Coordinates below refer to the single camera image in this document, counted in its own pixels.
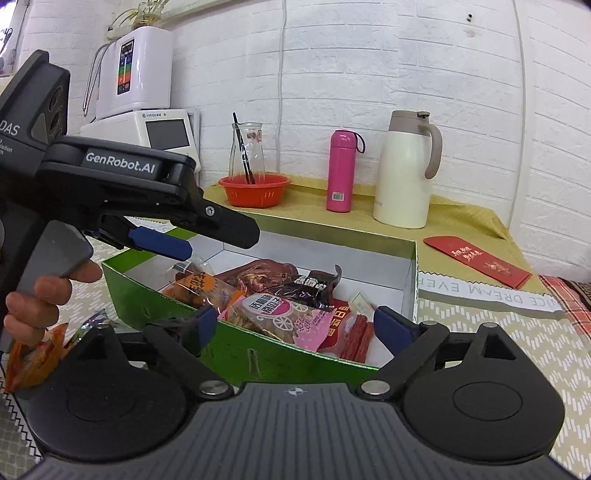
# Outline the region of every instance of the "handheld data collection device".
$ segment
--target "handheld data collection device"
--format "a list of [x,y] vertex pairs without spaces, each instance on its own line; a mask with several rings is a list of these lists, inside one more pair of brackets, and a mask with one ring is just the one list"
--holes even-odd
[[[84,235],[190,256],[186,242],[126,216],[169,219],[241,248],[258,241],[254,220],[204,200],[191,158],[63,136],[68,86],[69,73],[37,51],[0,96],[2,304],[88,260]],[[360,385],[240,388],[199,361],[216,325],[205,308],[142,332],[94,327],[24,410],[43,454],[24,478],[574,478],[549,456],[560,396],[495,323],[450,333],[380,307],[375,332],[394,358]],[[451,361],[461,363],[445,368]]]
[[[41,275],[65,277],[92,256],[84,235],[178,260],[188,242],[126,216],[250,248],[256,222],[203,198],[195,161],[117,142],[64,136],[70,73],[36,51],[0,96],[0,317],[12,291],[31,295]],[[0,351],[8,351],[4,334]]]

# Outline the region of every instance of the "white device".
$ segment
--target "white device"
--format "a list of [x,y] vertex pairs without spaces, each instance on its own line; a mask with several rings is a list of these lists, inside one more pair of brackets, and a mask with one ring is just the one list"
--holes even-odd
[[195,179],[199,185],[199,112],[195,109],[122,113],[84,125],[80,135],[188,155],[197,163]]
[[142,27],[111,44],[100,64],[96,119],[170,107],[173,34]]

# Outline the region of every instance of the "digital display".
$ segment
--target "digital display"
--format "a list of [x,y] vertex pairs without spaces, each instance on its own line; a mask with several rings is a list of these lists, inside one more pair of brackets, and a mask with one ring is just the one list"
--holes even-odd
[[146,122],[150,147],[156,150],[188,147],[189,138],[184,120],[153,120]]
[[131,64],[134,59],[134,41],[131,40],[121,47],[119,55],[119,72],[117,75],[117,95],[129,92],[131,88]]

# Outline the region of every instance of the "cardboard box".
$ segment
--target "cardboard box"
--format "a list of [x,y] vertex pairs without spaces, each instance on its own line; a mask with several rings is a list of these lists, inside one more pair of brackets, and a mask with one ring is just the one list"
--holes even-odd
[[[361,292],[374,305],[387,305],[416,322],[414,242],[302,220],[249,215],[261,228],[261,240],[247,251],[181,229],[169,234],[188,239],[216,274],[257,258],[292,263],[301,273],[333,272],[338,264],[343,279],[335,290],[337,298],[349,300]],[[104,262],[109,291],[123,322],[141,329],[148,322],[194,313],[191,307],[158,292],[167,285],[166,271],[174,263],[136,251]],[[235,385],[245,381],[358,384],[391,358],[377,339],[368,352],[368,362],[374,366],[362,365],[305,351],[227,322],[218,322],[213,340],[202,352],[203,363]]]

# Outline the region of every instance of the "orange snack bag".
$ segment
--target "orange snack bag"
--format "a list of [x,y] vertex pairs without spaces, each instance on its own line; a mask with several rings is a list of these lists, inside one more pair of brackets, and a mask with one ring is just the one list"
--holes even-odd
[[65,356],[64,335],[67,323],[49,330],[42,342],[29,347],[15,342],[6,370],[6,391],[13,393],[21,387],[34,387],[45,381]]
[[196,309],[211,305],[218,313],[226,310],[242,293],[205,272],[190,274],[166,287],[164,295]]

